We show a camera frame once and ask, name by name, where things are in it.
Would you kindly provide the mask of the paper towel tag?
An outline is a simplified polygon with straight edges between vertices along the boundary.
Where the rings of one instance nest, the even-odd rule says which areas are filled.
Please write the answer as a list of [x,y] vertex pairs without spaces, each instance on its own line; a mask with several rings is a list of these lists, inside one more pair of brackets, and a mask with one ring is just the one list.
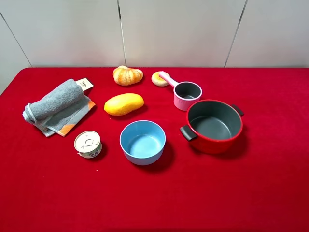
[[87,78],[77,80],[75,83],[79,85],[83,91],[87,91],[94,86]]

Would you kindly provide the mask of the blue bowl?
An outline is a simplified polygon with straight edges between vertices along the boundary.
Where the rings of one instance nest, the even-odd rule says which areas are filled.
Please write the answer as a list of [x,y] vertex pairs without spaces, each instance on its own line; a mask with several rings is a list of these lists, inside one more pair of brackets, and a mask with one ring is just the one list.
[[164,130],[149,120],[134,121],[120,134],[120,147],[125,157],[139,166],[155,163],[161,157],[165,144]]

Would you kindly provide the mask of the orange croissant bread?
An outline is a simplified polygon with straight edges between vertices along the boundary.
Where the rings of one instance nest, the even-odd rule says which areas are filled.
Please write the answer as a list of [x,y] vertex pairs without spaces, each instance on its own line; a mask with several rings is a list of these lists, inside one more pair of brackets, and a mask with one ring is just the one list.
[[143,78],[143,72],[141,70],[123,65],[114,69],[112,75],[115,83],[121,86],[136,84]]

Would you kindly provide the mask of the round beige donut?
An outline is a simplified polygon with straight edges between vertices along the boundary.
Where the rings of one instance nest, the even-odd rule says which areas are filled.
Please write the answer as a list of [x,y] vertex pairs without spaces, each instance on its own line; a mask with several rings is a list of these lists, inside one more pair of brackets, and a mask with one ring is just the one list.
[[165,87],[165,86],[168,86],[168,82],[164,79],[162,79],[160,76],[160,71],[157,71],[155,73],[152,74],[152,77],[151,77],[151,81],[154,85],[158,86],[158,87]]

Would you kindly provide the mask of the yellow mango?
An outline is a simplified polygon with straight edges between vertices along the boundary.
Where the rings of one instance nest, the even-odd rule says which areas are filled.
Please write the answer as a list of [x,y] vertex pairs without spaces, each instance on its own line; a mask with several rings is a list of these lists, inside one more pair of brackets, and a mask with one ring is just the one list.
[[141,108],[144,99],[135,93],[125,93],[114,96],[104,104],[104,111],[112,116],[123,116]]

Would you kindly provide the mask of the small tin can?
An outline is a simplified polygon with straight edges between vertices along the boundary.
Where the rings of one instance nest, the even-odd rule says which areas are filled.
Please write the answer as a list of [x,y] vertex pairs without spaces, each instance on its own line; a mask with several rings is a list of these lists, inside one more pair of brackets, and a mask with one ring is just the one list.
[[75,138],[74,148],[81,157],[94,158],[102,150],[100,135],[95,131],[84,131]]

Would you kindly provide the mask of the grey rolled towel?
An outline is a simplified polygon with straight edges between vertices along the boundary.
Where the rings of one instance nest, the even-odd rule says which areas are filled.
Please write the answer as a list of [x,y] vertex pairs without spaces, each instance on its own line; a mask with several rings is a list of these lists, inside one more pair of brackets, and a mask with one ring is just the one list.
[[64,137],[95,105],[82,88],[69,79],[39,101],[28,103],[22,116],[46,137],[53,134]]

